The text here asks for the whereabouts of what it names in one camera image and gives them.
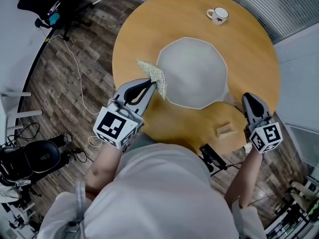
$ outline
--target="desk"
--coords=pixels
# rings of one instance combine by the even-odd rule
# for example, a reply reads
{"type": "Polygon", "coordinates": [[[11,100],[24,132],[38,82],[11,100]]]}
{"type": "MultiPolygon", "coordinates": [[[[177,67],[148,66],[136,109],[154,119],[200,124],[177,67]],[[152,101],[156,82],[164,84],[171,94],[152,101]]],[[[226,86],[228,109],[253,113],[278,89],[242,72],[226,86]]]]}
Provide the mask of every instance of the desk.
{"type": "MultiPolygon", "coordinates": [[[[116,88],[146,77],[137,66],[137,58],[156,64],[161,49],[185,36],[209,42],[219,51],[228,66],[230,92],[237,100],[251,92],[274,112],[280,94],[275,50],[260,23],[232,0],[148,0],[139,6],[115,42],[112,63],[116,88]],[[229,12],[229,19],[220,26],[206,16],[208,9],[217,6],[229,12]]],[[[155,92],[143,118],[143,131],[156,141],[179,144],[196,153],[206,143],[218,154],[246,143],[244,115],[226,103],[193,110],[163,101],[155,92]],[[238,132],[219,140],[216,129],[229,122],[238,132]]]]}

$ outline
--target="white mug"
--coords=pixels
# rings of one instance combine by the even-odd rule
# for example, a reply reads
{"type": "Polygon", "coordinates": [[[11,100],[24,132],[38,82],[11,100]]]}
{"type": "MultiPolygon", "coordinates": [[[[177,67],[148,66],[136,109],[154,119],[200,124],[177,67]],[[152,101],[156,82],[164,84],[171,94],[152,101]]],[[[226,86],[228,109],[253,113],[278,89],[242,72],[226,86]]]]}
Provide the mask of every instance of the white mug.
{"type": "Polygon", "coordinates": [[[216,7],[215,9],[209,9],[206,12],[207,16],[211,18],[215,25],[221,25],[228,19],[228,11],[222,7],[216,7]]]}

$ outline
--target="white cable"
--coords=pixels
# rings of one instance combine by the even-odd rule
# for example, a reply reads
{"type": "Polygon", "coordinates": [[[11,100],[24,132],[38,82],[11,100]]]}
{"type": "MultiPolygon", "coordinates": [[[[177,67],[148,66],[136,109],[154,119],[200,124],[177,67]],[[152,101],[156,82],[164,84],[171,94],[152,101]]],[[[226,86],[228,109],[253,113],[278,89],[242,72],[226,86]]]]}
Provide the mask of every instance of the white cable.
{"type": "Polygon", "coordinates": [[[99,139],[99,137],[97,137],[96,135],[89,136],[89,138],[88,138],[88,143],[89,143],[89,145],[91,145],[91,146],[93,146],[93,147],[100,147],[100,146],[102,145],[103,141],[102,141],[101,139],[100,139],[100,140],[101,140],[101,144],[98,145],[98,146],[93,145],[92,143],[90,143],[90,138],[91,138],[91,137],[96,137],[96,138],[99,139]]]}
{"type": "MultiPolygon", "coordinates": [[[[63,39],[63,37],[62,37],[61,35],[57,34],[57,35],[55,35],[54,37],[51,37],[50,40],[52,40],[53,38],[56,38],[57,36],[60,36],[60,37],[63,39]]],[[[86,105],[85,105],[85,103],[84,103],[84,99],[83,99],[83,89],[82,89],[82,77],[81,77],[81,73],[80,73],[79,64],[78,64],[78,62],[77,62],[76,59],[75,59],[74,53],[70,50],[70,48],[69,48],[69,46],[66,44],[66,41],[65,41],[65,40],[64,40],[64,43],[65,43],[66,47],[68,48],[68,50],[70,51],[70,53],[73,55],[74,61],[75,61],[75,63],[76,63],[76,66],[78,67],[78,73],[79,73],[79,76],[80,76],[80,86],[81,86],[81,94],[82,94],[82,103],[83,103],[85,109],[86,109],[90,114],[92,114],[92,115],[99,114],[100,112],[98,112],[98,113],[93,113],[93,112],[91,112],[91,111],[86,107],[86,105]]]]}
{"type": "MultiPolygon", "coordinates": [[[[54,37],[51,37],[49,40],[52,40],[52,39],[56,38],[57,36],[60,36],[60,37],[63,39],[63,37],[62,37],[61,35],[57,34],[57,35],[55,35],[54,37]]],[[[64,44],[66,45],[66,47],[68,48],[68,50],[70,51],[70,53],[73,55],[74,61],[75,61],[76,66],[77,66],[77,68],[78,68],[78,73],[79,73],[79,76],[80,76],[80,87],[81,87],[81,94],[82,94],[82,103],[83,103],[85,109],[86,109],[90,114],[92,114],[92,115],[99,114],[100,112],[98,112],[98,113],[93,113],[93,112],[91,112],[91,111],[86,107],[86,105],[85,105],[85,103],[84,103],[84,99],[83,99],[82,77],[81,77],[81,73],[80,73],[79,64],[78,64],[78,62],[77,62],[76,59],[75,59],[74,53],[70,50],[70,48],[69,48],[69,46],[66,44],[66,41],[65,41],[65,40],[64,40],[64,44]]],[[[96,137],[96,138],[98,138],[98,137],[95,136],[95,135],[92,135],[92,136],[90,136],[90,137],[88,138],[88,143],[89,143],[91,146],[93,146],[93,147],[100,147],[100,146],[102,145],[102,143],[103,143],[102,140],[101,140],[101,144],[98,145],[98,146],[91,144],[91,143],[90,143],[90,138],[91,138],[91,137],[96,137]]]]}

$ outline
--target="white chair leg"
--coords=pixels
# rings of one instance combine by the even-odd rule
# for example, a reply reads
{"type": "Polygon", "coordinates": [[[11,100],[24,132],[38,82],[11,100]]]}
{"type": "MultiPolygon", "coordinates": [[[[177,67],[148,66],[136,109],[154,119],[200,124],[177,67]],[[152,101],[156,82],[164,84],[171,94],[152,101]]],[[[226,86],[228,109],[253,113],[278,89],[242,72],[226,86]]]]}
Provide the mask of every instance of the white chair leg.
{"type": "Polygon", "coordinates": [[[32,204],[30,204],[27,208],[25,208],[24,210],[21,210],[22,213],[25,213],[27,210],[29,210],[30,208],[32,208],[33,206],[35,206],[35,202],[32,202],[32,204]]]}
{"type": "Polygon", "coordinates": [[[3,97],[30,97],[31,92],[1,92],[3,97]]]}
{"type": "Polygon", "coordinates": [[[24,118],[24,117],[29,117],[29,116],[37,116],[37,115],[41,115],[42,111],[41,110],[37,110],[37,111],[31,111],[31,112],[23,112],[23,113],[16,113],[16,114],[10,114],[10,117],[13,118],[24,118]]]}
{"type": "Polygon", "coordinates": [[[28,218],[28,220],[33,216],[33,215],[35,215],[36,214],[36,212],[34,211],[34,212],[32,212],[27,218],[28,218]]]}
{"type": "Polygon", "coordinates": [[[7,130],[17,130],[23,128],[23,125],[15,125],[15,126],[9,126],[6,129],[7,130]]]}

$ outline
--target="person's arm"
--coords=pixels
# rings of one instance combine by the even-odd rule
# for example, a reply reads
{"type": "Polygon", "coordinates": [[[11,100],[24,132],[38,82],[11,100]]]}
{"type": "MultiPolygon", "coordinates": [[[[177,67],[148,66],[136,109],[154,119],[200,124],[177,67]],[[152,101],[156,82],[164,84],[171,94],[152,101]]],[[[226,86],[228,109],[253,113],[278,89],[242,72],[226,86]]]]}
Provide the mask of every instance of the person's arm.
{"type": "Polygon", "coordinates": [[[93,201],[100,191],[114,180],[122,150],[110,144],[103,145],[100,154],[85,174],[85,193],[88,199],[93,201]]]}
{"type": "Polygon", "coordinates": [[[262,161],[263,155],[253,147],[225,194],[224,199],[230,209],[238,196],[240,208],[248,206],[262,161]]]}

